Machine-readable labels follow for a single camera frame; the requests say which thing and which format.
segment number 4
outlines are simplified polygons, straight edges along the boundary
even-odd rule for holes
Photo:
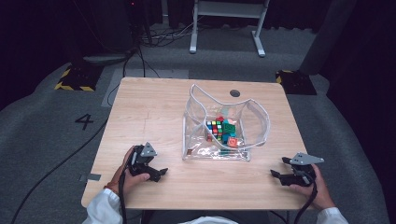
[[[88,123],[93,123],[93,120],[90,120],[91,115],[90,114],[86,114],[84,116],[82,116],[79,119],[76,119],[75,123],[83,123],[84,127],[82,128],[82,130],[85,131],[85,129],[87,128]]]

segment table top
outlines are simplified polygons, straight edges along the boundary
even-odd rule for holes
[[[251,149],[251,161],[182,160],[182,122],[190,88],[196,84],[223,103],[254,99],[269,114],[267,142]],[[232,97],[230,90],[240,91]],[[149,164],[169,168],[156,183],[148,181],[125,195],[134,209],[299,209],[305,198],[280,185],[270,169],[291,174],[281,160],[306,153],[282,87],[277,83],[125,77],[99,146],[82,205],[111,180],[133,145],[150,142],[158,156]]]

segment transparent tote bag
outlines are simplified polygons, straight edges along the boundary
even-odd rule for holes
[[[250,161],[270,130],[266,110],[253,99],[224,104],[192,85],[183,119],[182,159]]]

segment white metal stand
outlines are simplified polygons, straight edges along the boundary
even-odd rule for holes
[[[197,51],[198,15],[205,15],[259,19],[257,30],[252,31],[251,33],[253,35],[254,43],[256,44],[259,56],[264,57],[265,51],[262,47],[262,42],[260,41],[260,32],[262,30],[262,24],[264,22],[265,14],[267,13],[269,2],[270,0],[265,0],[263,4],[245,4],[195,0],[190,53],[196,53]]]

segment white shirt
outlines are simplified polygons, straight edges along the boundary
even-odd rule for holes
[[[122,224],[119,212],[120,198],[110,189],[101,190],[87,207],[88,217],[83,224],[117,223]],[[181,224],[237,224],[225,217],[200,217]],[[317,224],[347,224],[338,208],[323,209],[318,213]]]

